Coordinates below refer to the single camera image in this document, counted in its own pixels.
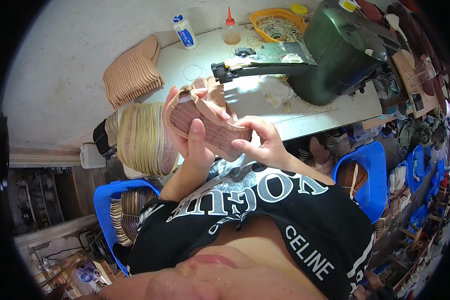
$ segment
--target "black t-shirt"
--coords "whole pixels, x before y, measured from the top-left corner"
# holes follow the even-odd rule
[[[180,203],[153,199],[142,210],[128,272],[173,268],[215,241],[223,224],[269,216],[298,267],[330,300],[347,299],[372,257],[373,227],[339,185],[267,168],[236,167]]]

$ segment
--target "sewing machine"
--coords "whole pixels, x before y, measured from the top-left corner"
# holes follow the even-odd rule
[[[233,59],[212,63],[211,69],[221,84],[241,76],[288,75],[301,99],[327,105],[341,95],[363,93],[366,82],[399,49],[387,28],[348,12],[336,0],[323,0],[300,40],[238,48]]]

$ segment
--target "white table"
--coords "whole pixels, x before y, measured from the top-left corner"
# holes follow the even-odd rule
[[[247,44],[247,33],[250,31],[242,31],[242,40],[234,46],[225,44],[220,30],[215,30],[198,35],[198,46],[193,50],[186,50],[181,42],[163,48],[157,68],[165,81],[164,86],[141,95],[135,99],[135,102],[164,102],[172,86],[176,85],[180,89],[183,85],[192,83],[184,75],[188,79],[213,76],[210,65],[230,58],[230,53],[233,53],[236,48],[259,48],[259,46],[252,47]],[[357,91],[354,96],[339,97],[325,106],[316,106],[298,97],[293,98],[291,112],[286,113],[283,104],[274,108],[270,103],[265,102],[266,97],[258,91],[258,80],[258,76],[246,76],[225,83],[225,100],[235,110],[238,118],[256,115],[274,123],[282,141],[312,135],[382,114],[382,107],[371,81],[367,82],[365,93]]]

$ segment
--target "squeeze bottle with red nozzle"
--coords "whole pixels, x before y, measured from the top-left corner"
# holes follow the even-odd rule
[[[222,39],[228,45],[235,45],[240,42],[240,26],[232,19],[230,6],[228,7],[228,19],[225,21],[225,26],[222,30]]]

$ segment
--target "yellow container lid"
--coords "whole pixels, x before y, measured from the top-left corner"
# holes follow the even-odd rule
[[[290,9],[297,15],[306,15],[309,13],[309,10],[299,3],[293,3]]]

